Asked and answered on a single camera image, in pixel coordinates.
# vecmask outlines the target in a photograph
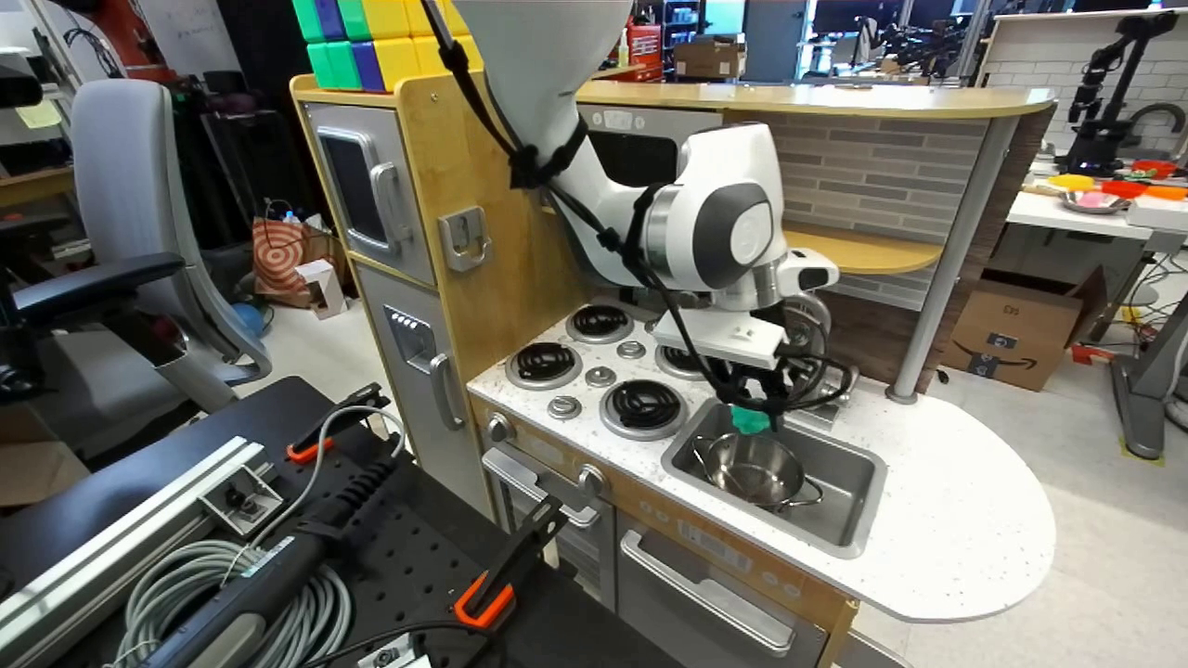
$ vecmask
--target wall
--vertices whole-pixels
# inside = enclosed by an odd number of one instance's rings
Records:
[[[1079,87],[1083,62],[1111,46],[1120,15],[1144,13],[1090,13],[1090,15],[1000,15],[979,80],[986,91],[1052,91],[1061,106],[1048,127],[1048,140],[1064,154],[1071,140],[1070,102]],[[1188,113],[1188,13],[1179,24],[1146,46],[1146,55],[1127,87],[1127,113],[1146,106],[1179,106]]]
[[[986,124],[899,124],[732,116],[767,124],[784,171],[786,227],[826,227],[941,247]],[[933,270],[841,279],[834,289],[918,314]]]

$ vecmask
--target white countertop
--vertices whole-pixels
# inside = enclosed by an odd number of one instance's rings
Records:
[[[1039,478],[993,431],[936,399],[896,405],[875,385],[855,385],[850,405],[825,431],[886,463],[863,551],[834,557],[802,536],[781,530],[777,520],[672,476],[662,463],[672,441],[596,437],[606,431],[594,410],[584,410],[571,425],[550,421],[550,400],[516,390],[502,365],[482,370],[472,393],[516,421],[532,421],[574,453],[596,453],[662,498],[677,498],[705,520],[751,536],[767,552],[901,620],[1002,614],[1026,603],[1054,561],[1054,515]]]
[[[1008,206],[1007,222],[1013,227],[1044,227],[1044,229],[1071,229],[1071,234],[1100,234],[1100,237],[1132,237],[1146,241],[1151,229],[1125,222],[1120,216],[1083,216],[1070,211],[1057,196],[1052,192],[1017,192]]]

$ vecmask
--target microwave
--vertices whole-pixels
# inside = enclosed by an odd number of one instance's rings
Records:
[[[654,186],[677,182],[678,145],[690,133],[725,127],[725,116],[690,109],[584,106],[584,124],[610,177],[625,186]]]

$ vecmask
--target knob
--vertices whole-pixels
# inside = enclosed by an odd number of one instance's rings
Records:
[[[502,414],[495,414],[491,421],[485,421],[485,441],[513,441],[513,421],[508,415],[502,415]]]

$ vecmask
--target floor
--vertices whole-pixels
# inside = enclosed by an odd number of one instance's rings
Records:
[[[276,314],[276,375],[326,399],[383,383],[359,307],[333,321]],[[857,636],[914,668],[1184,668],[1188,665],[1188,437],[1163,463],[1120,448],[1106,369],[1064,365],[1044,393],[951,370],[936,399],[993,426],[1044,478],[1057,515],[1048,584],[974,623],[901,623],[862,609]]]

